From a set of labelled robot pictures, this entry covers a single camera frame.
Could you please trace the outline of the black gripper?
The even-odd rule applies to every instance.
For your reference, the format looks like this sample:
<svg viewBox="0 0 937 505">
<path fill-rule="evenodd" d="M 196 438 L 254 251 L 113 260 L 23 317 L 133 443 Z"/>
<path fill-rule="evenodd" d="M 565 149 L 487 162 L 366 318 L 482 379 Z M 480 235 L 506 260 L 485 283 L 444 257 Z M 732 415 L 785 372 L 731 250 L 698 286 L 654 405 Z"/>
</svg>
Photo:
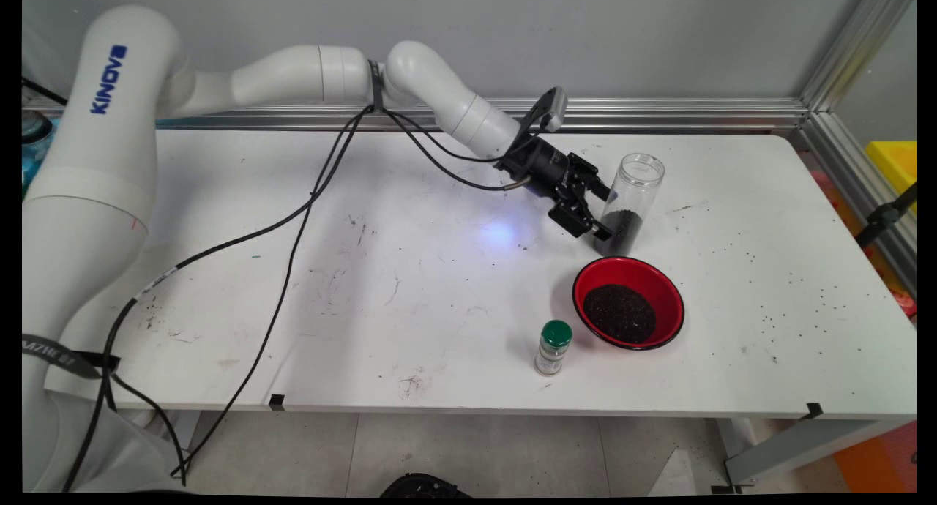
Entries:
<svg viewBox="0 0 937 505">
<path fill-rule="evenodd" d="M 541 138 L 528 137 L 502 157 L 501 170 L 516 182 L 528 178 L 526 188 L 538 197 L 552 198 L 548 217 L 573 238 L 584 234 L 600 241 L 611 238 L 612 231 L 594 218 L 586 201 L 586 192 L 602 202 L 608 201 L 611 192 L 591 162 L 572 152 L 565 154 Z"/>
</svg>

